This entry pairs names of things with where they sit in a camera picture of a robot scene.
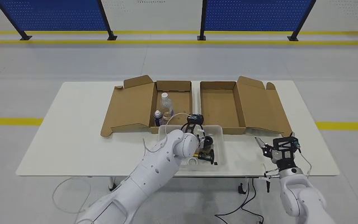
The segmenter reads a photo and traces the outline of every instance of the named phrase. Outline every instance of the concrete floor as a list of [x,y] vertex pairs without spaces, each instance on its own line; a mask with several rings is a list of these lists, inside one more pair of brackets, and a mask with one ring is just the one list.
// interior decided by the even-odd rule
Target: concrete floor
[[[271,46],[0,46],[0,117],[45,116],[64,81],[123,80],[149,74],[154,80],[293,80],[316,121],[358,121],[358,48]],[[0,223],[73,223],[75,215],[57,210],[52,192],[65,177],[18,177],[15,171],[37,127],[0,127]],[[358,132],[322,131],[341,174],[310,178],[326,197],[337,223],[358,219]],[[87,178],[87,204],[107,191],[107,179]],[[220,223],[216,213],[244,200],[237,179],[172,179],[139,209],[134,223]],[[294,223],[284,212],[278,181],[256,181],[257,198],[248,209],[266,224]],[[76,211],[88,186],[71,181],[56,194],[58,204]],[[256,223],[238,211],[228,223]]]

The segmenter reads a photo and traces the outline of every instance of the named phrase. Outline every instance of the blue partition panel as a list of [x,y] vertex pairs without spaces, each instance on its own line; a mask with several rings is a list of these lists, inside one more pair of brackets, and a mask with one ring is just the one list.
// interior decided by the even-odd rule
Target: blue partition panel
[[106,30],[96,0],[0,0],[23,31]]
[[208,0],[205,30],[294,31],[311,0]]

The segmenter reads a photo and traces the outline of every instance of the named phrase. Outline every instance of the open cardboard box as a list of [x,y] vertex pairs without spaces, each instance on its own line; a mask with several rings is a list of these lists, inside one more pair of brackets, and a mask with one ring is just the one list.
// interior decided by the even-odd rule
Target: open cardboard box
[[256,128],[289,136],[290,124],[274,84],[240,76],[237,82],[200,82],[204,125],[218,124],[224,134]]
[[[114,87],[101,136],[148,127],[153,134],[157,134],[159,127],[154,123],[154,112],[161,108],[163,92],[167,92],[172,99],[175,114],[192,114],[191,81],[153,82],[149,76],[131,78],[124,81],[124,86]],[[170,124],[185,123],[185,115],[170,121]]]

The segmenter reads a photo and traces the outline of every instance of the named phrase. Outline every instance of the water bottle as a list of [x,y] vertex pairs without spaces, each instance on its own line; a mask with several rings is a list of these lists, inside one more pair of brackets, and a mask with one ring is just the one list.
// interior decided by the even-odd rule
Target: water bottle
[[162,93],[162,113],[164,120],[169,120],[174,115],[172,100],[166,92]]

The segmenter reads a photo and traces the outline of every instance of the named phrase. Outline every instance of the black object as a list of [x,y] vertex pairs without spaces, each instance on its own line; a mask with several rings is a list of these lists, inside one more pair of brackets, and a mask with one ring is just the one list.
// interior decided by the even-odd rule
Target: black object
[[208,0],[202,0],[200,36],[197,36],[197,40],[206,40],[206,36],[204,36],[204,31],[205,31],[206,8],[207,7],[208,7]]
[[214,143],[213,138],[211,138],[210,136],[205,136],[203,149],[204,150],[210,149],[210,147],[213,143]]
[[266,189],[267,189],[267,192],[268,192],[268,193],[270,192],[270,184],[271,184],[271,183],[270,183],[269,181],[266,181]]
[[109,188],[110,192],[113,192],[113,190],[117,188],[117,185],[116,185],[116,184],[113,184],[113,187],[112,187],[112,188],[110,188],[110,187],[108,187],[108,188]]
[[238,187],[238,192],[239,192],[239,194],[246,194],[246,192],[244,192],[244,188],[243,188],[243,186],[242,186],[242,183],[240,183],[240,186]]
[[316,0],[311,0],[311,3],[309,4],[307,10],[306,10],[306,13],[304,14],[304,16],[302,17],[300,23],[298,24],[297,28],[295,31],[293,31],[292,35],[291,36],[288,36],[287,38],[290,40],[290,41],[298,41],[297,39],[297,35],[298,33],[300,32],[303,24],[306,22],[306,19],[309,15],[309,13],[311,12],[314,4],[315,4]]
[[197,125],[200,126],[202,131],[204,131],[204,129],[202,128],[202,124],[204,123],[204,116],[202,116],[201,114],[189,114],[189,116],[186,118],[186,121],[187,123],[185,123],[180,129],[183,130],[183,128],[186,126],[185,133],[194,134],[194,128]]
[[214,150],[210,150],[208,154],[199,152],[197,159],[209,161],[211,164],[214,164],[214,159],[215,159]]
[[[296,164],[294,162],[294,153],[299,150],[300,145],[298,143],[298,139],[290,136],[283,138],[275,138],[273,140],[274,146],[270,146],[265,144],[265,148],[262,148],[263,155],[272,158],[272,150],[280,151],[282,154],[282,159],[276,162],[279,171],[296,168]],[[290,152],[290,158],[285,157],[285,153]]]
[[226,213],[226,214],[215,214],[214,216],[215,216],[216,218],[220,218],[224,223],[228,224],[228,223],[227,223],[223,218],[221,218],[220,216],[228,216],[229,214],[232,214],[232,213],[236,212],[237,210],[239,210],[239,209],[241,208],[241,209],[242,209],[243,211],[245,211],[245,212],[248,212],[248,213],[250,213],[250,214],[253,214],[254,216],[259,216],[259,217],[261,217],[261,218],[262,218],[262,221],[259,221],[259,223],[260,223],[260,224],[263,224],[263,221],[264,221],[265,219],[263,218],[262,215],[256,214],[256,213],[253,213],[253,212],[251,212],[251,211],[249,211],[249,210],[244,209],[244,206],[245,206],[247,203],[249,203],[250,201],[252,201],[252,200],[256,197],[256,189],[255,189],[255,185],[253,184],[253,178],[252,178],[252,187],[253,187],[253,190],[254,190],[255,194],[254,194],[254,196],[253,196],[250,200],[246,201],[247,198],[248,198],[248,196],[249,196],[249,194],[250,194],[250,185],[249,185],[249,183],[247,183],[247,196],[246,196],[244,202],[243,202],[237,209],[233,210],[232,212],[229,212],[229,213]]
[[4,15],[7,17],[7,19],[10,21],[10,23],[13,25],[13,27],[16,29],[16,31],[21,35],[20,40],[29,40],[32,36],[28,36],[24,31],[20,30],[20,28],[16,25],[15,21],[12,20],[11,16],[6,12],[5,8],[0,3],[0,9],[4,13]]
[[186,120],[188,121],[188,124],[202,125],[204,123],[204,116],[201,114],[189,114]]
[[100,11],[101,11],[101,14],[102,14],[102,18],[103,18],[103,21],[105,22],[105,25],[106,25],[106,28],[107,28],[107,32],[108,32],[108,39],[107,40],[116,40],[117,39],[117,36],[115,36],[113,34],[113,31],[111,30],[111,27],[110,27],[110,24],[108,23],[108,19],[107,19],[107,16],[106,16],[106,12],[105,12],[105,9],[103,8],[103,5],[102,5],[102,1],[101,0],[97,0],[97,3],[98,3],[98,6],[100,8]]

